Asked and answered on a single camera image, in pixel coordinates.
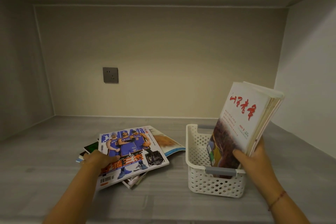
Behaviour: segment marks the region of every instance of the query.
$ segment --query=blue basketball uniform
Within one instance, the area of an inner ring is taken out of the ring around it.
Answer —
[[[119,149],[120,148],[120,145],[118,144],[118,139],[113,139],[110,143],[110,146],[112,148],[115,148],[115,149]],[[119,156],[120,155],[120,151],[116,152],[115,150],[108,150],[108,153],[107,153],[110,157],[114,157],[114,156]]]
[[[148,146],[143,146],[143,144],[145,142],[145,139],[144,139],[144,137],[142,135],[137,134],[137,135],[132,135],[132,136],[135,137],[134,143],[135,143],[135,145],[137,146],[137,148],[139,150],[141,150],[141,149],[144,149],[144,150],[149,149]]]
[[[130,137],[126,137],[126,138],[122,138],[121,141],[122,142],[129,142],[127,144],[122,144],[121,145],[121,156],[127,156],[129,154],[135,153],[136,151],[138,151],[137,146],[135,145],[135,143],[133,142],[135,139],[134,138],[130,138]]]

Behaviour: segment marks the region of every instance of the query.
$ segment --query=gray wall socket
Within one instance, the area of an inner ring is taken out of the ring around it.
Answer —
[[[118,68],[103,67],[103,77],[105,83],[119,83]]]

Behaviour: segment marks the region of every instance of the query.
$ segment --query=bracelet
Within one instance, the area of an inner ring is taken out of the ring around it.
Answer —
[[[271,205],[268,208],[268,211],[271,211],[271,208],[273,207],[273,205],[275,205],[275,203],[278,202],[280,198],[282,198],[285,194],[286,194],[285,191],[281,192],[280,196],[273,203],[271,203]]]

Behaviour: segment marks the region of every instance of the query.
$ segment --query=barcode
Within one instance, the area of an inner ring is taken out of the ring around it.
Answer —
[[[103,179],[100,179],[100,183],[104,183],[104,182],[110,181],[112,179],[114,179],[114,175],[105,177]]]

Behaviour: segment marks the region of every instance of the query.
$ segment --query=white plastic basket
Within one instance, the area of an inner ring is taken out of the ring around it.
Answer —
[[[246,174],[242,169],[211,167],[207,144],[211,135],[199,134],[198,128],[212,128],[197,124],[186,127],[186,155],[188,164],[188,186],[192,192],[209,195],[236,197],[243,195]],[[215,178],[213,174],[233,176],[231,179]]]

